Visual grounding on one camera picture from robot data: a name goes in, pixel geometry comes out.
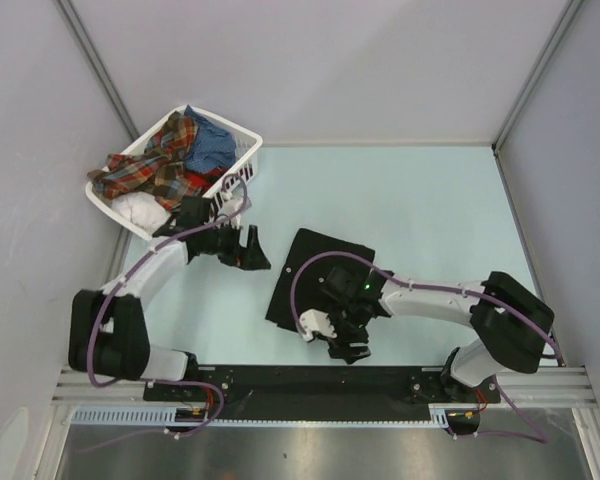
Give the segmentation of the blue shirt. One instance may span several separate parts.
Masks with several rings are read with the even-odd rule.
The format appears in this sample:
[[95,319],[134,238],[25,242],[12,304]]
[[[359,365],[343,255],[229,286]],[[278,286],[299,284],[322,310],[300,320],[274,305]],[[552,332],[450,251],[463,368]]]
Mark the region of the blue shirt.
[[228,169],[236,161],[236,143],[232,134],[187,106],[184,114],[198,127],[193,146],[185,156],[189,171],[207,174],[215,169]]

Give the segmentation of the black long sleeve shirt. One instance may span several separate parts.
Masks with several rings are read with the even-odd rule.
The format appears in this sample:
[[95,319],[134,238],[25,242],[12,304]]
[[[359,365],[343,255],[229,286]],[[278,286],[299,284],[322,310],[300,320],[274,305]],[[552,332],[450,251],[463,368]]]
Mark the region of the black long sleeve shirt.
[[[265,314],[266,320],[281,329],[296,331],[290,302],[294,276],[307,260],[329,251],[352,253],[369,262],[373,262],[376,255],[374,249],[362,244],[351,243],[307,228],[300,228],[283,262]],[[363,264],[350,258],[331,256],[315,261],[302,273],[296,285],[295,300],[298,314],[309,309],[326,312],[331,306],[332,299],[322,291],[322,286],[334,268],[344,269],[358,278],[364,278],[369,272],[369,269]]]

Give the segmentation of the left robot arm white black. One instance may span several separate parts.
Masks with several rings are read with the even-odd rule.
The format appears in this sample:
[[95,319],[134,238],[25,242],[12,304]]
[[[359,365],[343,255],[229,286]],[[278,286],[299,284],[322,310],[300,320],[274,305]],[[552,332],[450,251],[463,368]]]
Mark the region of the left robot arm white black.
[[179,399],[194,397],[201,387],[196,356],[153,345],[145,311],[168,281],[199,256],[244,271],[270,269],[257,227],[240,224],[250,205],[242,195],[214,215],[210,199],[187,197],[127,272],[98,290],[80,290],[72,301],[70,368],[87,373],[99,387],[115,380],[156,381]]

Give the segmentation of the red shirt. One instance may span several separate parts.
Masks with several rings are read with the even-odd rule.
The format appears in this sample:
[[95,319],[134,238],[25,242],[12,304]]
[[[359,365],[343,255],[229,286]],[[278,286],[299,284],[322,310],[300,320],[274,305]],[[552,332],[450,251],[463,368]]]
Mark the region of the red shirt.
[[227,172],[226,169],[216,168],[206,173],[186,171],[185,178],[197,195],[206,193]]

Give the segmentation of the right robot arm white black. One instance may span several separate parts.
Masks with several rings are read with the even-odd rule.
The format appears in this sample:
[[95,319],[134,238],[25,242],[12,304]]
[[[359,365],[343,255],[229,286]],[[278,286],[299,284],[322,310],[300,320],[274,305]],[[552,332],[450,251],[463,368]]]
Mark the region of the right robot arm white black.
[[478,283],[425,286],[391,271],[366,277],[335,268],[322,285],[324,310],[300,316],[305,339],[319,336],[333,358],[352,364],[369,356],[368,323],[378,317],[425,317],[472,329],[477,338],[447,357],[439,381],[453,401],[464,401],[504,370],[537,372],[554,321],[553,311],[504,272]]

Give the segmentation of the white laundry basket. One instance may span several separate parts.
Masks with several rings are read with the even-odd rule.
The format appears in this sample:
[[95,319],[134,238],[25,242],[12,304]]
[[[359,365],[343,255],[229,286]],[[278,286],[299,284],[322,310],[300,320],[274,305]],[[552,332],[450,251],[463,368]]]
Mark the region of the white laundry basket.
[[212,201],[211,217],[238,208],[231,192],[257,174],[262,137],[209,111],[171,110],[105,166],[88,174],[86,195],[116,223],[149,241],[190,196]]

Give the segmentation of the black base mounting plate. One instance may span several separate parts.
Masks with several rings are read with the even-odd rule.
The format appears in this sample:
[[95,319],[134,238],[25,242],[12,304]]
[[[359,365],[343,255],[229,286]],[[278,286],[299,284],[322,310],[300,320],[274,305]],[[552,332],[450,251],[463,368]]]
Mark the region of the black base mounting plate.
[[434,404],[501,402],[489,378],[476,389],[446,388],[439,367],[207,365],[197,380],[206,386],[156,384],[143,399],[191,404],[216,386],[225,399],[221,420],[315,422],[425,420]]

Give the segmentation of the white shirt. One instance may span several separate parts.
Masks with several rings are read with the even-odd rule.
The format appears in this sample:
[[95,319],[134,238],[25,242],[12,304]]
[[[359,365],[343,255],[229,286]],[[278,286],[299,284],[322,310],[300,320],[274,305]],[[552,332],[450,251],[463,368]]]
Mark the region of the white shirt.
[[111,202],[111,209],[148,234],[153,234],[170,217],[155,197],[145,192],[121,195]]

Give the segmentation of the plaid long sleeve shirt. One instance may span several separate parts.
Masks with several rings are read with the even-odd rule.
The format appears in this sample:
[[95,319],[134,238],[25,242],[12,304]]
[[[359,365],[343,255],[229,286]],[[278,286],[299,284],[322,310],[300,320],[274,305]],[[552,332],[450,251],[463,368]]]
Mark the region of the plaid long sleeve shirt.
[[138,155],[111,154],[107,168],[88,174],[93,192],[103,200],[132,192],[153,195],[167,211],[185,196],[197,195],[185,178],[185,156],[193,146],[198,127],[181,113],[173,113]]

